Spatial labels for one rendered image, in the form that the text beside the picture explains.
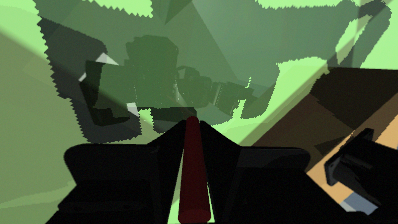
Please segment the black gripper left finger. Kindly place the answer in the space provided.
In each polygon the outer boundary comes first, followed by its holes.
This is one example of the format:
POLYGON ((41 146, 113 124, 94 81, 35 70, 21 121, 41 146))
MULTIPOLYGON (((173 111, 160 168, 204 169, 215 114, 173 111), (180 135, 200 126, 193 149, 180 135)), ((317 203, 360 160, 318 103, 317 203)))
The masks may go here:
POLYGON ((76 185, 82 180, 148 180, 155 222, 168 224, 185 131, 186 120, 181 120, 148 144, 79 144, 68 148, 63 159, 76 185))

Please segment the dark red peg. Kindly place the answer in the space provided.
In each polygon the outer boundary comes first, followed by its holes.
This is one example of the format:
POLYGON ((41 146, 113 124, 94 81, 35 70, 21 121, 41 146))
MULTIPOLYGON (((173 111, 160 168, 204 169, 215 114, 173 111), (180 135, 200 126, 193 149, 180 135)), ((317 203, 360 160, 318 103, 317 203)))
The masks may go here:
POLYGON ((201 223, 211 219, 199 119, 186 120, 178 221, 201 223))

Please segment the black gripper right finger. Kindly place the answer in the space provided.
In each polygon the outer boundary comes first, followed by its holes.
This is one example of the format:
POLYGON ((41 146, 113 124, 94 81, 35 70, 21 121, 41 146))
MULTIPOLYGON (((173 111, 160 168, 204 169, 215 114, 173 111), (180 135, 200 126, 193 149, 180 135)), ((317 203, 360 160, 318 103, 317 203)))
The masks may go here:
POLYGON ((310 154, 297 147, 240 146, 200 121, 206 178, 215 222, 229 221, 246 168, 301 168, 310 154))

